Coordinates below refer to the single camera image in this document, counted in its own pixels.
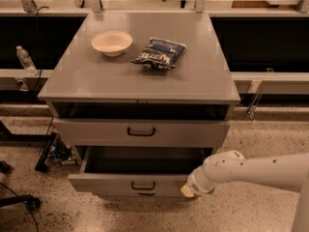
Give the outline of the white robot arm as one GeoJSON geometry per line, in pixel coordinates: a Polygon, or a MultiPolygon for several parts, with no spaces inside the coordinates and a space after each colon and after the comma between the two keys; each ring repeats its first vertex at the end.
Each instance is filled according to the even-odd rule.
{"type": "Polygon", "coordinates": [[[181,192],[185,197],[202,196],[231,182],[299,192],[292,232],[308,232],[309,153],[254,159],[238,151],[211,155],[189,174],[181,192]]]}

